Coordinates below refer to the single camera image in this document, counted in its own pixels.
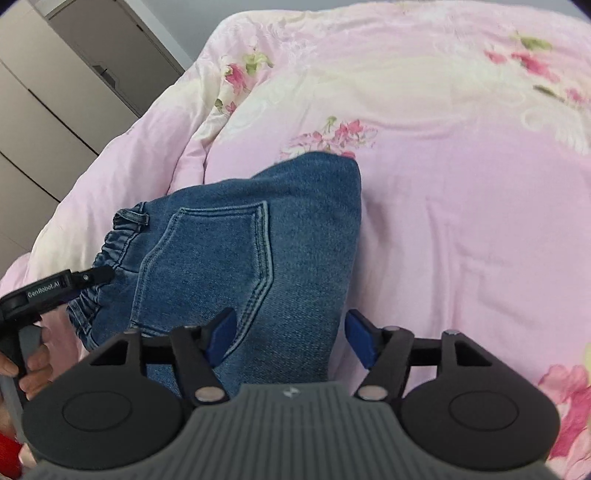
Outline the person left hand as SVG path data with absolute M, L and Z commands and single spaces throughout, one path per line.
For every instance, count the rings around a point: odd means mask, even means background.
M 53 367 L 47 341 L 51 338 L 50 330 L 41 329 L 42 344 L 27 360 L 28 374 L 19 381 L 19 387 L 28 400 L 34 398 L 51 384 Z

